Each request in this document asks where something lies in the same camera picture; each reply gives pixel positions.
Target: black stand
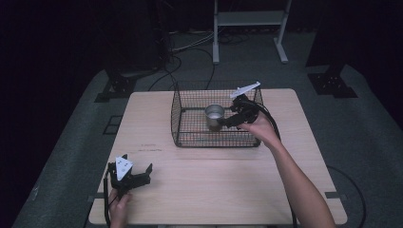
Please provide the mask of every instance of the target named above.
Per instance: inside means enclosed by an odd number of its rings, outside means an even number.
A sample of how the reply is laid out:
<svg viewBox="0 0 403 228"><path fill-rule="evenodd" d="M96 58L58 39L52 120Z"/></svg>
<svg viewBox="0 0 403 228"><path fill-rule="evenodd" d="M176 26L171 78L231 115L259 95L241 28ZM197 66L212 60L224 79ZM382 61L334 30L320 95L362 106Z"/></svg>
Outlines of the black stand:
<svg viewBox="0 0 403 228"><path fill-rule="evenodd" d="M325 73L308 74L318 95L333 95L335 98L357 98L353 89L346 86L340 77L344 64L330 65Z"/></svg>

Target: metal shelf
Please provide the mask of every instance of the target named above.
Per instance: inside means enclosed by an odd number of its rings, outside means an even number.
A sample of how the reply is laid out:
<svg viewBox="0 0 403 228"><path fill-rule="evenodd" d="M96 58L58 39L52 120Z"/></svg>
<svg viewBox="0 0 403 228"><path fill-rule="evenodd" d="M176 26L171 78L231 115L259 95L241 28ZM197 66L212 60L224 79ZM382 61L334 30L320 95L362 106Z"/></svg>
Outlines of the metal shelf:
<svg viewBox="0 0 403 228"><path fill-rule="evenodd" d="M278 37L274 43L278 56L283 64L288 63L287 55L282 47L282 37L287 24L288 14L292 0L286 0L285 10L273 11L230 11L218 12L218 0L214 6L214 41L213 41L213 63L220 62L219 27L221 26L270 26L280 25Z"/></svg>
<svg viewBox="0 0 403 228"><path fill-rule="evenodd" d="M219 12L218 26L281 25L283 10Z"/></svg>

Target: black cable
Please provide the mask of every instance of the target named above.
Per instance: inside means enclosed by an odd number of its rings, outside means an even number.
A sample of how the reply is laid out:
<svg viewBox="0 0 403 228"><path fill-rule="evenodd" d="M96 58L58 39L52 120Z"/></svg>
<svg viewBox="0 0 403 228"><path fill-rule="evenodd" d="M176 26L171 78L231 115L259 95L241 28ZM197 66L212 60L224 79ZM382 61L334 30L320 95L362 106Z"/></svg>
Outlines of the black cable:
<svg viewBox="0 0 403 228"><path fill-rule="evenodd" d="M177 57L177 56L172 56L172 57L173 57L173 58L176 58L177 60L179 60L178 66L175 67L174 70L172 70L172 71L168 71L168 70L165 69L165 70L167 71L167 73L164 74L163 76L161 76L159 79L157 79L157 80L148 88L147 91L151 91L151 88L152 88L156 83L158 83L161 79L163 79L164 77L166 77L166 76L168 76L168 75L171 76L172 83L175 84L176 79L175 79L175 77L172 75L172 73L175 72L176 70L178 70L178 69L181 67L181 65L182 65L182 60L181 60L181 58L179 58L179 57Z"/></svg>
<svg viewBox="0 0 403 228"><path fill-rule="evenodd" d="M358 228L364 227L364 222L365 222L365 219L367 218L367 203L365 202L364 195L362 194L361 190L359 190L358 185L356 185L356 183L353 181L353 179L350 178L343 171L341 171L335 167L332 167L330 165L326 165L326 167L328 169L333 169L336 172L338 172L339 174L341 174L342 176L344 176L355 187L356 191L358 192L359 197L361 198L361 202L362 202L362 218L361 218L361 221L359 222Z"/></svg>

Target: wire mesh basket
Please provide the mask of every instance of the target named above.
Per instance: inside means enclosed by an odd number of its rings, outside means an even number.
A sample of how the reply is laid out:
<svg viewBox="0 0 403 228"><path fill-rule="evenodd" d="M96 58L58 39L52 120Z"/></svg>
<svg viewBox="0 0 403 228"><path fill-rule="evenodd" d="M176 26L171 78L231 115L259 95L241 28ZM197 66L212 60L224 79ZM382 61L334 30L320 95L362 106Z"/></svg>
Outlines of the wire mesh basket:
<svg viewBox="0 0 403 228"><path fill-rule="evenodd" d="M177 82L171 109L171 132L178 147L257 147L260 140L248 131L223 126L219 131L206 124L204 110L211 104L224 108L224 118L236 113L230 106L230 94L238 87L249 86L256 81L225 82ZM245 95L249 100L263 104L260 88Z"/></svg>

